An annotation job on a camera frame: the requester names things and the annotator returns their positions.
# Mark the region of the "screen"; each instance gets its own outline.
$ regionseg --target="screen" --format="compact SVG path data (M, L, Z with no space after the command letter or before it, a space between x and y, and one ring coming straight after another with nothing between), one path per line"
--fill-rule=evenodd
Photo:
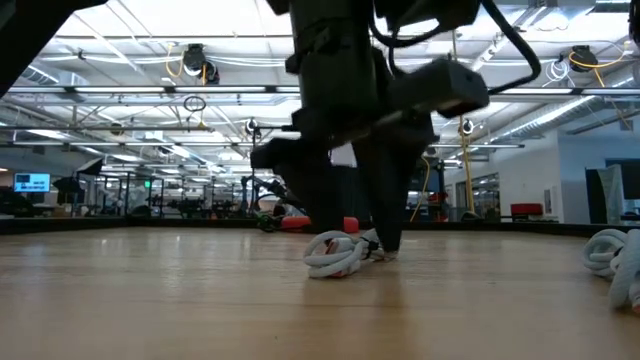
M13 181L15 192L49 192L49 174L16 174Z

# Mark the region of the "red object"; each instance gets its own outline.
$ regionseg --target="red object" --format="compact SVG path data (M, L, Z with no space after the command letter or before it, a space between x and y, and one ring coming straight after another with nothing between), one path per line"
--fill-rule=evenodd
M311 225L311 219L308 216L287 216L282 219L280 230L300 231L303 227ZM353 217L344 218L344 232L347 234L357 234L360 232L360 223L358 219Z
M511 216L542 215L542 204L511 204Z

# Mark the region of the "white rope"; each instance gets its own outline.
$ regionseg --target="white rope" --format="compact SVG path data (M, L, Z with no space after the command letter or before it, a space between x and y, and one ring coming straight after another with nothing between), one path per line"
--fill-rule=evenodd
M640 313L640 230L607 229L585 245L582 263L600 277L611 279L609 306L619 309L631 303Z
M326 241L330 243L325 253L314 254ZM311 240L304 252L303 261L310 267L311 278L342 277L358 271L360 261L368 258L378 248L379 241L375 229L357 238L342 231L327 231Z

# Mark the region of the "wooden floor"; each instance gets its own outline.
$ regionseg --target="wooden floor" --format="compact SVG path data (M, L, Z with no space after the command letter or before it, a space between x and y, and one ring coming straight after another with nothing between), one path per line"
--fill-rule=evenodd
M116 229L0 238L0 359L635 359L584 239L407 232L310 280L306 235Z

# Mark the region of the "white rope coil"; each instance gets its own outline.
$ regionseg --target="white rope coil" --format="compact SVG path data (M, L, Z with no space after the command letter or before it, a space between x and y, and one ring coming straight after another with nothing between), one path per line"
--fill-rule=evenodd
M314 254L316 249L331 241L324 254ZM367 256L371 248L378 247L375 230L367 231L362 237L351 237L342 231L322 233L307 246L304 263L309 265L309 277L342 277L360 269L360 260Z
M607 229L584 246L582 263L600 277L611 279L609 306L619 309L631 303L640 313L640 230Z

